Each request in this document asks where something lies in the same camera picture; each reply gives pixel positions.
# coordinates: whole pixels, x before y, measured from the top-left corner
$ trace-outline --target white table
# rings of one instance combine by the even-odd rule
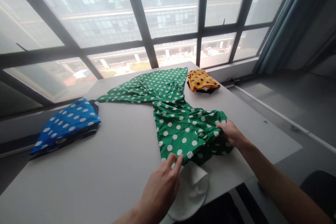
[[[161,69],[177,67],[198,69],[191,62]],[[139,74],[99,80],[85,97],[96,99]],[[224,111],[272,163],[301,148],[223,86],[208,95],[186,84],[184,93],[193,107]],[[99,117],[96,135],[25,166],[0,196],[0,223],[109,224],[136,204],[161,161],[152,104],[102,103]],[[210,174],[206,203],[253,176],[236,149],[202,168]],[[163,223],[173,220],[166,216]]]

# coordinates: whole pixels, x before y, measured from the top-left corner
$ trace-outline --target green polka dot dress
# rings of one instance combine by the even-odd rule
[[[151,102],[162,160],[170,153],[177,156],[183,153],[183,165],[190,159],[202,165],[212,155],[226,155],[233,147],[216,129],[218,123],[226,123],[222,111],[193,108],[185,101],[182,90],[187,72],[188,68],[177,68],[144,73],[97,100]]]

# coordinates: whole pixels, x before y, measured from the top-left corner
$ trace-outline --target blue polka dot garment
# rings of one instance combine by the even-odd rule
[[[81,98],[49,119],[30,155],[36,158],[95,134],[100,122],[98,102]]]

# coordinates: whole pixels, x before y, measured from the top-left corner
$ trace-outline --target left hand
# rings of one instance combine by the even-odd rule
[[[159,169],[150,175],[142,197],[136,205],[145,223],[159,223],[167,214],[179,189],[178,176],[182,161],[183,154],[177,159],[175,154],[170,153]]]

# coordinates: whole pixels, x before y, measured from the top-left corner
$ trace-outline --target hand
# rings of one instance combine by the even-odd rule
[[[227,141],[238,149],[249,142],[229,118],[226,120],[226,124],[217,124],[216,128],[221,128]]]
[[[179,189],[179,171],[183,161],[183,154],[178,159],[170,153],[168,159],[161,163],[154,171],[145,186],[144,192],[136,208],[145,223],[159,223],[167,214],[174,202]]]

